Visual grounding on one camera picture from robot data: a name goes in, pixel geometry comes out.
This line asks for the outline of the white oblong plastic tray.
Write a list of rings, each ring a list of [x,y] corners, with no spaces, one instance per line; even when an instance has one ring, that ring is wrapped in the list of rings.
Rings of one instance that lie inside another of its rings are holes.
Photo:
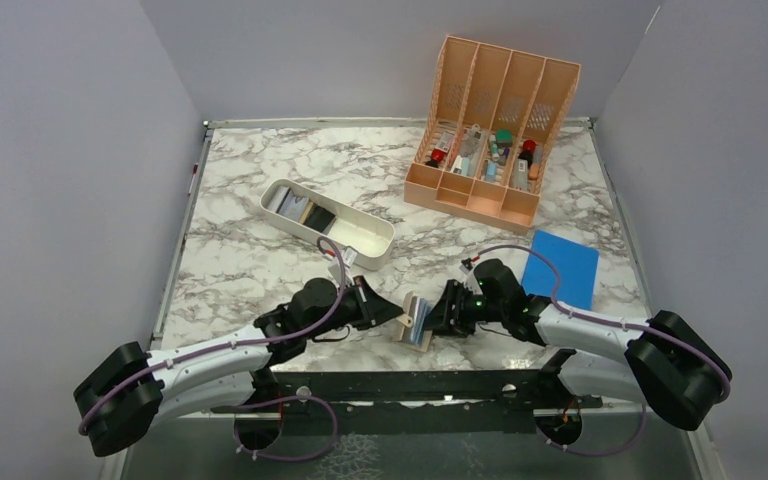
[[[325,236],[356,253],[355,264],[377,271],[391,258],[395,227],[289,179],[274,181],[261,195],[267,222],[311,244]]]

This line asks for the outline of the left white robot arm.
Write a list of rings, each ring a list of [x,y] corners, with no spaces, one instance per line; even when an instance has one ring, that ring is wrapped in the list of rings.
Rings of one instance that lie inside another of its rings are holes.
[[[367,330],[403,313],[362,276],[343,288],[314,278],[289,302],[213,340],[154,351],[123,344],[73,392],[79,433],[95,456],[107,457],[164,420],[234,401],[262,410],[273,401],[275,386],[258,372],[300,356],[308,341],[324,333],[345,326]]]

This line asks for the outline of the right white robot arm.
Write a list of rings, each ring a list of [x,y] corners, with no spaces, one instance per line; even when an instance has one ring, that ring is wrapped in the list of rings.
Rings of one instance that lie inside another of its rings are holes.
[[[727,364],[678,314],[649,319],[580,310],[527,293],[498,259],[479,263],[467,282],[450,280],[424,315],[423,328],[466,337],[480,323],[498,323],[513,338],[559,347],[568,355],[537,380],[539,398],[560,407],[574,396],[606,396],[640,403],[662,420],[697,429],[726,396]]]

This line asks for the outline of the stack of cards in tray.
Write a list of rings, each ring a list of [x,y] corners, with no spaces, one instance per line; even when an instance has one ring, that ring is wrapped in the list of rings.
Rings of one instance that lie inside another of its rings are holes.
[[[316,204],[310,197],[295,193],[289,186],[279,186],[266,208],[319,233],[327,234],[336,215]]]

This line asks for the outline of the blue flat board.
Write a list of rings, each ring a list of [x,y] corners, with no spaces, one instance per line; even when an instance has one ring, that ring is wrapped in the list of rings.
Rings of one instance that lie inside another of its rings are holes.
[[[546,257],[559,272],[561,285],[557,298],[573,307],[590,310],[599,252],[542,230],[535,233],[531,249]],[[521,285],[528,294],[549,296],[555,286],[555,276],[542,260],[529,257]]]

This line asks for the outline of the red capped black bottle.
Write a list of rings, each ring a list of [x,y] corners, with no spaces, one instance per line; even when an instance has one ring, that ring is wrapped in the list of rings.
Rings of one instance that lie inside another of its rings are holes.
[[[445,164],[446,157],[446,151],[435,148],[431,151],[429,158],[424,162],[424,164],[432,168],[439,168],[441,165]]]

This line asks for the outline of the green capped bottle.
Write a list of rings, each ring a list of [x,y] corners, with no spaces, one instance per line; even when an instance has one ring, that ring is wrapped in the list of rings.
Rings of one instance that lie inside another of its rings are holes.
[[[495,142],[498,147],[511,147],[514,143],[514,137],[509,130],[499,129],[495,132]]]

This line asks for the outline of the red capped bottle right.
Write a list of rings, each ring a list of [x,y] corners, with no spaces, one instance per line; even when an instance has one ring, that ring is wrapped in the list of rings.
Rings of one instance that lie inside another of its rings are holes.
[[[524,162],[528,168],[533,164],[536,147],[537,144],[535,141],[525,140],[518,156],[518,159]]]

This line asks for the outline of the peach plastic desk organizer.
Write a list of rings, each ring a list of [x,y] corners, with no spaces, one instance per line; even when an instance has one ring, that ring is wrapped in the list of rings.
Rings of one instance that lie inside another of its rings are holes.
[[[574,100],[581,67],[455,36],[437,60],[424,135],[408,169],[406,202],[511,232],[527,232],[541,199],[544,172]],[[500,148],[495,132],[514,143]],[[518,159],[525,140],[543,147],[537,180]],[[433,149],[447,152],[439,168],[426,166]],[[483,179],[497,163],[496,182]]]

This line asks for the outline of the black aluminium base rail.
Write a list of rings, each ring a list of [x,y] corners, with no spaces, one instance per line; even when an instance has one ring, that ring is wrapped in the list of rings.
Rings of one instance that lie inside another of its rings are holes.
[[[289,435],[313,435],[331,423],[356,434],[532,434],[537,410],[563,409],[573,399],[596,408],[602,398],[611,398],[567,395],[556,369],[272,373],[266,368],[256,374],[249,399],[205,410],[282,408]]]

